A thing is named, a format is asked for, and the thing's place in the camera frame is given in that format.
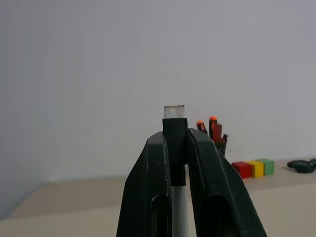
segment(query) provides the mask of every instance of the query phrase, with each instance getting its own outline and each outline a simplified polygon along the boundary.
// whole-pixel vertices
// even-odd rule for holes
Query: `orange cap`
[[[211,116],[211,117],[209,117],[209,120],[210,121],[217,121],[217,117],[216,116]]]
[[[203,120],[197,121],[197,125],[202,125],[202,124],[204,124]]]

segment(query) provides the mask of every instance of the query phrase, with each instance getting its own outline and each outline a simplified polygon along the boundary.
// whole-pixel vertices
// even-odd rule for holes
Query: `yellow block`
[[[247,161],[251,165],[251,175],[254,178],[261,177],[264,175],[264,164],[256,160]]]

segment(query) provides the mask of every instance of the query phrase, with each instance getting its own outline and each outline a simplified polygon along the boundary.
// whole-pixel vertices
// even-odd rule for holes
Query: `beige table surface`
[[[316,172],[298,174],[276,162],[276,173],[246,179],[270,237],[315,236]],[[43,185],[0,223],[1,237],[114,237],[125,179],[65,181]],[[190,236],[195,237],[187,186]]]

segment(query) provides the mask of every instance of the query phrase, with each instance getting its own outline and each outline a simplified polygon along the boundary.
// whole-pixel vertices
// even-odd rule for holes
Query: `white rod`
[[[164,118],[184,118],[184,105],[165,106]],[[188,237],[188,214],[186,200],[186,186],[171,187],[171,205],[172,205],[172,237]]]

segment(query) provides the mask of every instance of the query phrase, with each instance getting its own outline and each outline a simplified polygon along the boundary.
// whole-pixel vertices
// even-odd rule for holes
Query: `gray wall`
[[[43,181],[127,174],[164,105],[233,159],[316,153],[315,1],[2,0],[0,216]]]

